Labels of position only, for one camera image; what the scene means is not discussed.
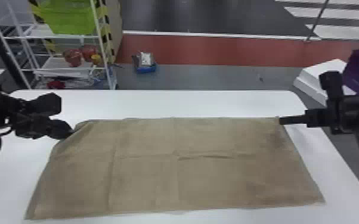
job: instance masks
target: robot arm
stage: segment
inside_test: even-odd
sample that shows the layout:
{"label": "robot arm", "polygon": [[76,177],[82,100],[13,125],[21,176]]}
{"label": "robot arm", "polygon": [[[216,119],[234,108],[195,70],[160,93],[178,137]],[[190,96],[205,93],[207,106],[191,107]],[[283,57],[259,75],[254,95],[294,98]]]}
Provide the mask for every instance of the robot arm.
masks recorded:
{"label": "robot arm", "polygon": [[306,110],[304,115],[281,117],[281,125],[304,123],[308,127],[330,127],[332,134],[353,133],[359,144],[359,96],[345,96],[342,76],[337,71],[320,75],[320,85],[327,92],[327,108]]}
{"label": "robot arm", "polygon": [[67,138],[73,133],[71,127],[64,121],[49,118],[60,112],[61,98],[56,94],[25,101],[0,92],[0,129],[9,128],[0,133],[0,148],[1,136],[13,131],[22,138],[37,139],[45,135],[54,139]]}

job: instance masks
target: white cardboard box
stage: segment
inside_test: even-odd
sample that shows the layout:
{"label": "white cardboard box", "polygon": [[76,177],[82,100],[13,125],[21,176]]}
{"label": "white cardboard box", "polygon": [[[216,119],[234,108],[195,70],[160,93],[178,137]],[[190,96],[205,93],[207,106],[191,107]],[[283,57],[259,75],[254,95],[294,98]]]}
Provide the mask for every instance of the white cardboard box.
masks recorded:
{"label": "white cardboard box", "polygon": [[[321,89],[318,77],[326,71],[339,71],[342,73],[345,67],[346,62],[340,59],[334,59],[331,61],[326,61],[324,63],[304,68],[301,71],[300,75],[295,79],[293,85],[311,96],[320,104],[326,105],[327,94],[326,91]],[[348,88],[347,86],[343,86],[343,91],[345,95],[356,94],[352,89]]]}

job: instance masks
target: beige towel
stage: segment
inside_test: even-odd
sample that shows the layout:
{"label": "beige towel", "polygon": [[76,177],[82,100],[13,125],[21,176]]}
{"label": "beige towel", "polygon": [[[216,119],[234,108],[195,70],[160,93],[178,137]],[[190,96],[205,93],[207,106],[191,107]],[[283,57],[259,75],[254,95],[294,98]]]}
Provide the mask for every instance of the beige towel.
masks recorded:
{"label": "beige towel", "polygon": [[83,122],[59,142],[27,219],[322,202],[277,119]]}

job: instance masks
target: white table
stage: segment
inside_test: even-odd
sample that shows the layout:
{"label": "white table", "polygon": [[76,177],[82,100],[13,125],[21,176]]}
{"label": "white table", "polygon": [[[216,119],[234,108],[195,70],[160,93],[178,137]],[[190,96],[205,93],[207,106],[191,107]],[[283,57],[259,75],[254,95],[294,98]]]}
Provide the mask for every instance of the white table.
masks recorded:
{"label": "white table", "polygon": [[[48,91],[17,91],[34,99]],[[63,112],[56,116],[74,126],[88,119],[126,117],[273,117],[302,114],[305,106],[288,91],[56,91]],[[321,129],[304,125],[287,131],[325,205],[273,209],[221,209],[127,214],[67,220],[23,220],[51,148],[49,138],[28,140],[8,135],[0,152],[0,223],[359,223],[359,181]]]}

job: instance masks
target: gray floor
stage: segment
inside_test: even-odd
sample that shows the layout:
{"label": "gray floor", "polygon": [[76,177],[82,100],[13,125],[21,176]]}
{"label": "gray floor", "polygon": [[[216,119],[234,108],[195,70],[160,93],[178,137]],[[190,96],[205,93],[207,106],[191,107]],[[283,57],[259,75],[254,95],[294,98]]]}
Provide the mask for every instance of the gray floor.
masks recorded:
{"label": "gray floor", "polygon": [[[155,73],[136,74],[131,65],[118,70],[119,89],[192,89],[192,90],[291,90],[308,108],[322,107],[292,86],[301,68],[249,66],[162,65]],[[327,136],[359,178],[359,149],[353,135]]]}

